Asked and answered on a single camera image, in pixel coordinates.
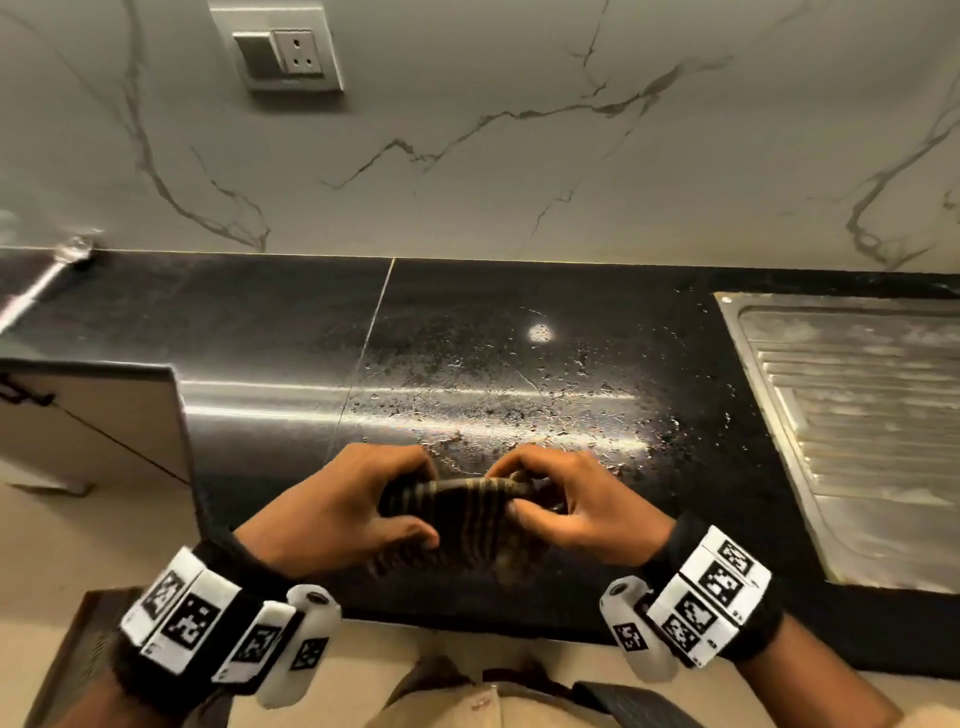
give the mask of wrist-mounted tracker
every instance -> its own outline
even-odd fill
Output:
[[[181,548],[120,621],[112,667],[123,689],[168,716],[220,690],[265,708],[310,686],[340,605],[253,558],[228,532]]]
[[[716,526],[682,514],[663,548],[640,570],[617,579],[600,611],[638,677],[670,680],[676,657],[703,667],[717,655],[739,662],[777,636],[783,609],[771,573]]]

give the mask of black countertop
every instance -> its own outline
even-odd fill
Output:
[[[0,253],[0,295],[37,255]],[[4,338],[38,358],[174,366],[202,527],[238,524],[350,441],[424,443],[453,474],[547,438],[735,535],[855,667],[960,677],[958,597],[824,581],[715,291],[957,298],[960,279],[109,254]],[[596,602],[622,573],[554,550],[510,592],[364,570],[326,585],[348,617],[609,643]]]

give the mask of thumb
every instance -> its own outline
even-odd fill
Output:
[[[401,541],[415,540],[421,541],[424,548],[436,548],[440,545],[440,534],[437,530],[416,516],[377,519],[373,522],[372,534],[377,548],[393,546]]]
[[[570,516],[561,516],[522,498],[512,500],[507,506],[507,513],[524,529],[540,536],[547,543],[562,548],[578,545],[576,523]]]

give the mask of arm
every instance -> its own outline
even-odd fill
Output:
[[[551,544],[641,567],[670,536],[673,519],[588,453],[527,445],[505,455],[488,475],[521,466],[564,489],[568,516],[513,502],[514,518]],[[780,728],[887,728],[902,718],[897,706],[789,616],[767,649],[737,668]]]
[[[388,482],[417,472],[436,477],[423,448],[349,445],[234,535],[253,556],[295,580],[362,564],[400,541],[436,547],[440,537],[427,523],[412,516],[383,519],[376,512]],[[176,728],[183,720],[164,716],[125,694],[111,671],[87,690],[56,728]]]

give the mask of person's left hand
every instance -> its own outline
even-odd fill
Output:
[[[436,548],[440,536],[433,526],[414,516],[384,519],[376,512],[387,483],[408,473],[437,477],[423,448],[347,445],[234,535],[260,561],[291,579],[362,564],[408,539]]]

